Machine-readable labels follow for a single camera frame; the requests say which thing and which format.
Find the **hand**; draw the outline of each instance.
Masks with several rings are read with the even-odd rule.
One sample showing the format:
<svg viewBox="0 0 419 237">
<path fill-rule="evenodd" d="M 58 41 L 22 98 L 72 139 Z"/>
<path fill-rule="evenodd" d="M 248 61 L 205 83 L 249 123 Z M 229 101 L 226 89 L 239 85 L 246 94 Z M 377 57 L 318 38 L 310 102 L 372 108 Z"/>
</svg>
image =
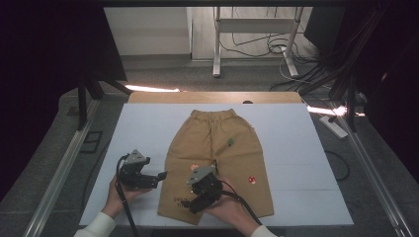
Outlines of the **hand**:
<svg viewBox="0 0 419 237">
<path fill-rule="evenodd" d="M 108 199 L 102 212 L 111 216 L 112 219 L 115 219 L 117 215 L 124 209 L 123 203 L 118 195 L 117 189 L 115 188 L 115 182 L 117 181 L 117 177 L 114 176 L 109 183 L 109 191 L 108 191 Z M 124 195 L 126 196 L 126 201 L 131 202 L 135 197 L 148 193 L 151 189 L 129 189 L 123 186 Z"/>
<path fill-rule="evenodd" d="M 234 193 L 231 183 L 226 178 L 219 178 L 222 189 Z M 221 196 L 218 202 L 207 207 L 204 212 L 211 214 L 225 223 L 233 225 L 245 236 L 251 236 L 259 224 L 250 216 L 245 207 L 234 197 Z"/>
</svg>

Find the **white sleeve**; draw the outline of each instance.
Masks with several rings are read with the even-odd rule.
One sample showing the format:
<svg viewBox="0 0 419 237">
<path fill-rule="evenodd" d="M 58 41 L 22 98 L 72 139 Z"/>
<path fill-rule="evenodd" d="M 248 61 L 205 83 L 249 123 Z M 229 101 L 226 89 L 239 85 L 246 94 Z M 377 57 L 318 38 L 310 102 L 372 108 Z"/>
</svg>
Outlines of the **white sleeve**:
<svg viewBox="0 0 419 237">
<path fill-rule="evenodd" d="M 277 237 L 271 231 L 266 228 L 265 225 L 259 226 L 255 231 L 253 231 L 250 237 Z"/>
<path fill-rule="evenodd" d="M 84 229 L 79 229 L 74 237 L 108 237 L 115 226 L 115 221 L 110 216 L 99 212 L 92 223 Z"/>
</svg>

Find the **khaki pants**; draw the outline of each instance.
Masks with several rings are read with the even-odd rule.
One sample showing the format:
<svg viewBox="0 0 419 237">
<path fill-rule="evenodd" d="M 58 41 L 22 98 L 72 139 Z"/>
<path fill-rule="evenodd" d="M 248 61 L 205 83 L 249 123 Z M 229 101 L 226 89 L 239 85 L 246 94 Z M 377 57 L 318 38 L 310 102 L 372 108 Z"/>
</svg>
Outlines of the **khaki pants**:
<svg viewBox="0 0 419 237">
<path fill-rule="evenodd" d="M 261 144 L 254 128 L 234 110 L 192 111 L 169 147 L 158 213 L 198 224 L 202 213 L 190 213 L 181 200 L 197 197 L 187 180 L 196 166 L 209 165 L 216 165 L 258 217 L 274 214 Z"/>
</svg>

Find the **metal frame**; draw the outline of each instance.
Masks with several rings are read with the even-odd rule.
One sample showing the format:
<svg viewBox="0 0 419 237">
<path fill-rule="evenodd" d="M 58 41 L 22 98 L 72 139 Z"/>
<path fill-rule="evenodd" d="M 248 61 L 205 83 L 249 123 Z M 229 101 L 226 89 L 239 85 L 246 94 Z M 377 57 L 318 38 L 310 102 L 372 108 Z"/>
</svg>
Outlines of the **metal frame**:
<svg viewBox="0 0 419 237">
<path fill-rule="evenodd" d="M 40 204 L 37 207 L 37 210 L 34 213 L 34 216 L 31 219 L 31 222 L 28 225 L 27 230 L 24 233 L 24 237 L 29 236 L 40 236 L 43 228 L 45 227 L 46 221 L 54 207 L 54 204 L 61 192 L 61 189 L 67 179 L 67 176 L 73 166 L 74 160 L 79 153 L 81 145 L 83 144 L 84 138 L 86 137 L 87 132 L 92 124 L 92 119 L 99 108 L 101 101 L 93 100 L 90 103 L 88 111 L 88 120 L 82 129 L 76 130 L 70 145 L 65 151 L 64 156 L 62 157 L 61 162 L 59 163 L 58 168 L 55 171 L 54 176 L 49 183 L 48 188 L 45 191 L 45 194 L 42 197 Z"/>
<path fill-rule="evenodd" d="M 215 44 L 213 54 L 212 76 L 218 78 L 221 73 L 221 52 L 219 38 L 222 33 L 267 33 L 267 34 L 290 34 L 287 47 L 282 47 L 284 58 L 292 78 L 298 76 L 298 72 L 293 64 L 291 52 L 293 41 L 300 23 L 303 7 L 296 8 L 293 19 L 222 19 L 220 17 L 220 7 L 216 7 L 215 14 Z"/>
<path fill-rule="evenodd" d="M 384 181 L 382 180 L 379 172 L 377 171 L 376 166 L 367 150 L 365 149 L 363 143 L 361 142 L 358 134 L 353 132 L 349 125 L 346 123 L 345 119 L 338 117 L 338 120 L 348 132 L 348 138 L 351 142 L 352 147 L 354 148 L 355 154 L 360 161 L 364 172 L 370 180 L 373 189 L 376 192 L 376 195 L 381 202 L 382 207 L 384 208 L 385 213 L 388 216 L 388 219 L 391 222 L 395 232 L 399 237 L 413 237 L 416 236 L 416 233 L 413 233 L 413 230 L 409 227 L 404 215 L 402 214 L 400 208 L 392 197 L 391 193 L 388 191 L 385 186 Z"/>
</svg>

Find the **black cable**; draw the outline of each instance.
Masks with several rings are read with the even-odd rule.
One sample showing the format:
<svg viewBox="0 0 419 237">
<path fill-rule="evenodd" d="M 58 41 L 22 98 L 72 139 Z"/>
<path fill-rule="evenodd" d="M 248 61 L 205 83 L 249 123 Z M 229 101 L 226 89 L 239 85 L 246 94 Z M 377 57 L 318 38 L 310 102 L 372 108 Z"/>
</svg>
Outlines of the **black cable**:
<svg viewBox="0 0 419 237">
<path fill-rule="evenodd" d="M 263 17 L 263 18 L 267 18 L 268 16 L 269 16 L 269 9 L 270 9 L 271 7 L 266 7 L 266 13 L 265 13 L 265 17 Z"/>
<path fill-rule="evenodd" d="M 326 68 L 333 69 L 333 72 L 330 75 L 318 80 L 312 85 L 307 86 L 306 88 L 302 89 L 302 93 L 306 94 L 313 89 L 317 88 L 318 86 L 323 85 L 326 82 L 334 80 L 338 77 L 342 77 L 348 74 L 349 70 L 351 69 L 351 62 L 353 61 L 354 53 L 349 55 L 348 52 L 350 51 L 352 43 L 359 37 L 362 31 L 368 29 L 368 25 L 371 24 L 373 21 L 374 16 L 373 14 L 369 14 L 368 17 L 364 18 L 364 21 L 359 24 L 358 28 L 352 33 L 352 35 L 341 44 L 341 46 L 334 50 L 333 52 L 323 55 L 319 59 L 319 64 Z"/>
<path fill-rule="evenodd" d="M 346 170 L 347 170 L 346 174 L 342 178 L 336 178 L 336 181 L 340 182 L 340 181 L 344 181 L 344 180 L 348 179 L 349 175 L 351 174 L 351 168 L 350 168 L 348 162 L 346 162 L 346 160 L 343 159 L 342 156 L 340 156 L 339 154 L 337 154 L 333 151 L 324 150 L 324 152 L 334 155 L 335 157 L 340 159 L 346 166 Z"/>
<path fill-rule="evenodd" d="M 302 81 L 305 81 L 305 82 L 313 81 L 315 78 L 323 75 L 326 71 L 328 71 L 328 69 L 327 69 L 328 66 L 324 62 L 318 61 L 318 60 L 317 61 L 313 60 L 311 62 L 317 62 L 317 64 L 313 68 L 311 68 L 308 72 L 306 72 L 305 74 L 297 76 L 294 79 L 297 79 L 297 80 L 301 81 L 303 78 L 306 78 Z"/>
<path fill-rule="evenodd" d="M 308 77 L 307 79 L 301 81 L 299 83 L 299 85 L 296 86 L 295 88 L 295 92 L 299 90 L 299 88 L 306 84 L 306 83 L 312 83 L 312 81 L 318 77 L 320 77 L 321 75 L 323 75 L 325 72 L 327 71 L 327 69 L 325 67 L 321 67 L 319 70 L 316 70 L 313 74 L 310 75 L 310 77 Z"/>
<path fill-rule="evenodd" d="M 231 18 L 234 18 L 234 11 L 237 14 L 237 18 L 240 18 L 240 16 L 238 16 L 237 7 L 235 7 L 235 10 L 234 7 L 231 7 Z M 234 33 L 231 33 L 231 39 L 233 40 L 234 45 L 238 45 L 234 40 Z"/>
<path fill-rule="evenodd" d="M 254 42 L 254 41 L 257 41 L 257 40 L 269 39 L 270 37 L 278 37 L 278 36 L 282 36 L 282 35 L 284 35 L 284 34 L 274 34 L 274 35 L 267 36 L 267 37 L 261 37 L 261 38 L 256 38 L 256 39 L 251 39 L 251 40 L 248 40 L 248 41 L 244 41 L 244 42 L 235 43 L 235 45 L 239 46 L 239 45 L 242 45 L 242 44 L 245 44 L 245 43 Z"/>
<path fill-rule="evenodd" d="M 283 47 L 287 47 L 287 45 L 286 44 L 283 44 L 283 43 L 279 43 L 279 44 L 272 44 L 272 42 L 273 41 L 276 41 L 276 40 L 288 40 L 288 39 L 284 39 L 284 38 L 278 38 L 278 39 L 268 39 L 268 41 L 267 41 L 267 46 L 268 46 L 268 50 L 270 51 L 270 52 L 272 52 L 273 54 L 282 54 L 282 53 L 284 53 L 283 52 L 283 50 L 281 49 L 281 47 L 283 46 Z M 274 48 L 276 48 L 276 47 L 278 47 L 279 49 L 280 49 L 280 51 L 274 51 Z"/>
<path fill-rule="evenodd" d="M 278 7 L 277 7 L 277 8 L 275 8 L 274 18 L 277 18 L 277 11 L 278 11 Z M 269 34 L 268 40 L 266 41 L 266 45 L 268 46 L 268 49 L 269 49 L 269 50 L 271 50 L 271 49 L 269 48 L 269 41 L 270 41 L 271 37 L 272 37 L 272 34 Z"/>
<path fill-rule="evenodd" d="M 317 63 L 320 62 L 320 60 L 319 60 L 319 58 L 316 54 L 314 54 L 314 57 L 301 56 L 299 54 L 298 44 L 295 44 L 295 52 L 296 53 L 293 53 L 293 51 L 292 51 L 293 59 L 298 61 L 301 64 L 309 63 L 309 62 L 317 62 Z"/>
<path fill-rule="evenodd" d="M 232 190 L 233 190 L 233 192 L 235 193 L 235 194 L 237 194 L 237 192 L 235 191 L 235 189 L 228 183 L 228 182 L 225 182 L 225 181 L 221 181 L 223 184 L 226 184 L 227 186 L 229 186 Z"/>
<path fill-rule="evenodd" d="M 101 153 L 99 154 L 98 158 L 96 158 L 95 164 L 93 165 L 92 169 L 90 170 L 89 176 L 87 177 L 86 183 L 84 184 L 83 194 L 82 194 L 82 197 L 81 197 L 80 211 L 83 211 L 85 206 L 86 206 L 85 200 L 86 200 L 87 186 L 89 185 L 89 181 L 92 178 L 93 172 L 95 171 L 96 167 L 98 166 L 98 163 L 101 160 L 101 157 L 105 152 L 105 149 L 109 146 L 109 143 L 111 143 L 111 139 L 105 144 L 105 146 L 102 148 Z"/>
<path fill-rule="evenodd" d="M 271 52 L 269 51 L 269 52 L 266 52 L 266 53 L 263 53 L 263 54 L 259 54 L 259 55 L 252 55 L 252 54 L 248 54 L 248 53 L 245 53 L 245 52 L 242 52 L 242 51 L 239 51 L 239 50 L 226 48 L 226 47 L 225 47 L 225 46 L 221 43 L 221 41 L 219 42 L 219 44 L 221 45 L 221 47 L 222 47 L 222 48 L 224 48 L 224 49 L 225 49 L 225 50 L 227 50 L 227 51 L 238 52 L 238 53 L 241 53 L 241 54 L 243 54 L 243 55 L 246 55 L 246 56 L 251 56 L 251 57 L 262 57 L 262 56 L 266 56 L 266 55 L 268 55 L 268 54 L 270 54 L 270 53 L 271 53 Z"/>
<path fill-rule="evenodd" d="M 222 195 L 225 195 L 225 196 L 232 197 L 232 198 L 236 198 L 238 201 L 240 201 L 240 203 L 242 205 L 244 205 L 244 207 L 246 208 L 247 212 L 249 212 L 249 214 L 256 221 L 256 223 L 258 223 L 259 225 L 262 225 L 262 222 L 259 220 L 259 218 L 256 216 L 255 212 L 253 212 L 252 208 L 250 207 L 250 205 L 246 202 L 246 200 L 243 197 L 241 197 L 241 196 L 239 196 L 237 194 L 234 194 L 232 192 L 229 192 L 229 191 L 221 191 L 221 194 Z"/>
<path fill-rule="evenodd" d="M 271 86 L 271 88 L 269 89 L 269 91 L 272 91 L 274 88 L 278 87 L 278 86 L 284 86 L 284 85 L 289 85 L 289 84 L 293 84 L 293 83 L 297 83 L 298 80 L 300 81 L 300 83 L 304 83 L 306 80 L 309 80 L 311 78 L 311 76 L 309 78 L 307 78 L 306 80 L 301 80 L 302 78 L 308 76 L 310 73 L 312 73 L 312 75 L 315 75 L 318 73 L 318 71 L 322 70 L 323 67 L 321 67 L 320 64 L 315 65 L 313 68 L 311 68 L 308 72 L 306 72 L 303 75 L 300 75 L 298 77 L 293 78 L 293 80 L 289 80 L 287 82 L 282 82 L 282 83 L 277 83 Z"/>
<path fill-rule="evenodd" d="M 115 181 L 115 189 L 117 189 L 118 195 L 120 196 L 120 199 L 123 202 L 124 210 L 126 211 L 126 217 L 129 221 L 129 225 L 131 227 L 132 234 L 133 234 L 134 237 L 139 237 L 138 231 L 136 230 L 135 223 L 133 222 L 132 215 L 131 215 L 130 210 L 129 210 L 128 203 L 126 201 L 126 196 L 124 195 L 123 186 L 121 185 L 121 181 L 120 181 L 120 165 L 121 165 L 121 162 L 123 160 L 125 160 L 127 157 L 128 157 L 128 155 L 123 156 L 118 161 L 117 172 L 116 172 L 117 180 Z"/>
</svg>

